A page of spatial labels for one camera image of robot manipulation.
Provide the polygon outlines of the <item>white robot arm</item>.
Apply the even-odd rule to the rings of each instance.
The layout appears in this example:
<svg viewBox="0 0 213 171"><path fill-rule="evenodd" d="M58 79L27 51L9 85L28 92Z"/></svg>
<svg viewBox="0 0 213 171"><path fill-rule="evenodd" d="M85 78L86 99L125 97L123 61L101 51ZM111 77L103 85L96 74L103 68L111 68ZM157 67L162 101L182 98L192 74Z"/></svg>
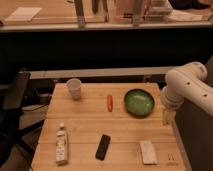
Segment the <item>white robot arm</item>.
<svg viewBox="0 0 213 171"><path fill-rule="evenodd" d="M200 62L174 67L166 73L166 85L160 94L164 105L164 125L172 122L174 112L183 105L185 99L213 115L213 87L205 83L207 75L207 67Z"/></svg>

